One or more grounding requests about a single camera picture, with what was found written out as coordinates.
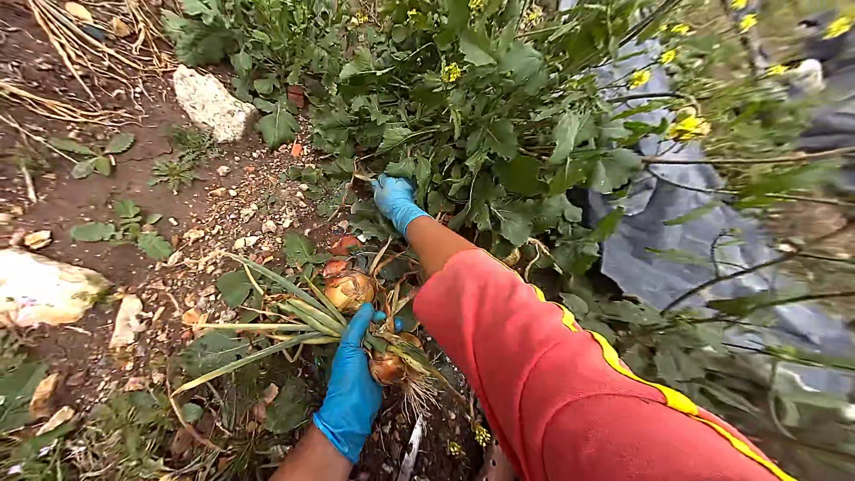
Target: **red sleeve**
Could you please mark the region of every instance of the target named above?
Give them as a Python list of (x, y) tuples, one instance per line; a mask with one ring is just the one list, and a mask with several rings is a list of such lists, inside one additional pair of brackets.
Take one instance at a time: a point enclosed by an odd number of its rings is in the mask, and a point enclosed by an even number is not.
[(449, 260), (415, 311), (526, 480), (793, 481), (730, 425), (637, 378), (602, 336), (482, 250)]

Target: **yellow onion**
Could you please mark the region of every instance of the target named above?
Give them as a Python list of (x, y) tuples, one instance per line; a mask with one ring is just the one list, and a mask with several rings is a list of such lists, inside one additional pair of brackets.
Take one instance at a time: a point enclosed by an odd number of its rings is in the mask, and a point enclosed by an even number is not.
[(359, 272), (347, 272), (327, 281), (323, 291), (336, 309), (356, 312), (359, 306), (374, 300), (374, 282)]
[(401, 384), (407, 373), (407, 365), (395, 354), (377, 353), (369, 361), (371, 377), (384, 386)]

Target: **hand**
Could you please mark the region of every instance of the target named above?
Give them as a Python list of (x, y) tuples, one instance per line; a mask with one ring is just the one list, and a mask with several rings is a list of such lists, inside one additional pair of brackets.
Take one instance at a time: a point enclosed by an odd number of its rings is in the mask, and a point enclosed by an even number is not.
[(380, 174), (376, 181), (371, 181), (374, 188), (374, 202), (380, 213), (386, 216), (404, 236), (407, 235), (407, 225), (413, 219), (426, 216), (427, 213), (413, 202), (413, 188), (410, 181), (399, 177)]
[(371, 434), (383, 398), (383, 388), (369, 372), (363, 337), (372, 320), (385, 318), (386, 314), (374, 312), (368, 302), (353, 316), (333, 357), (327, 397), (313, 416), (315, 426), (353, 463), (359, 459), (365, 439)]

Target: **blue glove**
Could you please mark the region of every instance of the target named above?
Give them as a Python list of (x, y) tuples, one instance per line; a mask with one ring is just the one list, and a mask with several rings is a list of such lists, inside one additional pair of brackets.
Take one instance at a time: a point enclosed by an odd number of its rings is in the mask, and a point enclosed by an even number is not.
[(407, 225), (416, 217), (426, 216), (427, 213), (413, 202), (416, 191), (410, 181), (399, 177), (380, 174), (376, 181), (371, 181), (374, 188), (374, 202), (380, 213), (386, 216), (404, 237), (407, 235)]
[(374, 312), (368, 302), (353, 316), (333, 357), (327, 397), (313, 416), (315, 426), (352, 463), (359, 459), (383, 399), (383, 388), (369, 372), (363, 337), (372, 320), (385, 318), (385, 313)]

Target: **soil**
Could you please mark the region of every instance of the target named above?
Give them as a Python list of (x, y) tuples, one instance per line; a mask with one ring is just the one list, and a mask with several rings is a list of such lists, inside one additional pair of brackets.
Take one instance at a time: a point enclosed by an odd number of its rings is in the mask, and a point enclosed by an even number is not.
[[(98, 17), (97, 5), (86, 5)], [(86, 101), (86, 92), (62, 64), (26, 4), (0, 0), (0, 8), (4, 13), (0, 20), (0, 80), (81, 109), (95, 108)], [(227, 78), (221, 68), (215, 74)], [(0, 113), (43, 138), (71, 137), (95, 145), (103, 145), (119, 131), (133, 133), (136, 138), (129, 151), (115, 156), (109, 176), (93, 173), (74, 179), (70, 175), (72, 163), (50, 153), (46, 158), (49, 167), (33, 173), (36, 203), (27, 198), (21, 172), (12, 163), (0, 163), (0, 247), (16, 243), (22, 233), (48, 229), (53, 241), (38, 254), (102, 273), (112, 282), (114, 293), (138, 295), (148, 319), (137, 342), (121, 356), (107, 346), (119, 306), (115, 298), (99, 302), (74, 324), (41, 325), (22, 333), (32, 344), (30, 354), (45, 362), (49, 372), (61, 374), (60, 388), (52, 397), (57, 407), (69, 405), (85, 413), (121, 390), (132, 377), (143, 379), (153, 389), (162, 388), (166, 359), (193, 338), (192, 330), (180, 321), (182, 313), (196, 307), (209, 313), (210, 322), (234, 318), (237, 313), (224, 305), (214, 289), (217, 277), (234, 265), (210, 258), (214, 250), (235, 250), (259, 263), (277, 265), (283, 257), (281, 236), (287, 232), (308, 235), (319, 249), (330, 247), (345, 234), (346, 223), (339, 223), (344, 220), (343, 213), (324, 223), (315, 203), (303, 196), (304, 186), (284, 176), (291, 166), (318, 162), (308, 147), (304, 117), (300, 118), (303, 130), (297, 139), (304, 146), (301, 157), (290, 154), (290, 145), (269, 151), (257, 134), (250, 133), (240, 141), (217, 146), (218, 152), (196, 169), (201, 179), (177, 194), (163, 184), (150, 186), (154, 159), (173, 150), (167, 136), (170, 126), (190, 125), (174, 100), (168, 77), (169, 72), (146, 75), (133, 89), (110, 78), (97, 79), (98, 87), (92, 90), (101, 109), (124, 110), (139, 117), (139, 123), (118, 128), (51, 120), (0, 98)], [(92, 85), (95, 79), (84, 74), (84, 80)], [(11, 151), (19, 142), (21, 137), (15, 129), (0, 124), (0, 152)], [(29, 142), (38, 146), (32, 139)], [(226, 176), (216, 172), (222, 165), (231, 169)], [(226, 192), (216, 190), (220, 187)], [(134, 245), (83, 243), (70, 237), (74, 225), (113, 220), (110, 207), (119, 199), (133, 200), (143, 213), (162, 214), (156, 230), (171, 240), (179, 253), (168, 262), (155, 262)], [(268, 220), (276, 224), (275, 231), (262, 231), (262, 223)], [(196, 238), (188, 231), (201, 231), (203, 235)], [(258, 239), (251, 247), (233, 249), (234, 242), (246, 236)], [(463, 380), (458, 381), (463, 386), (461, 392), (468, 395)], [(322, 392), (323, 386), (312, 389)], [(418, 479), (464, 480), (475, 476), (482, 462), (482, 447), (472, 436), (469, 409), (443, 394), (425, 414), (426, 427), (413, 471)], [(374, 425), (375, 433), (368, 439), (352, 477), (362, 481), (396, 478), (414, 422), (404, 416), (400, 394), (388, 395)], [(464, 454), (450, 454), (451, 441), (459, 443)]]

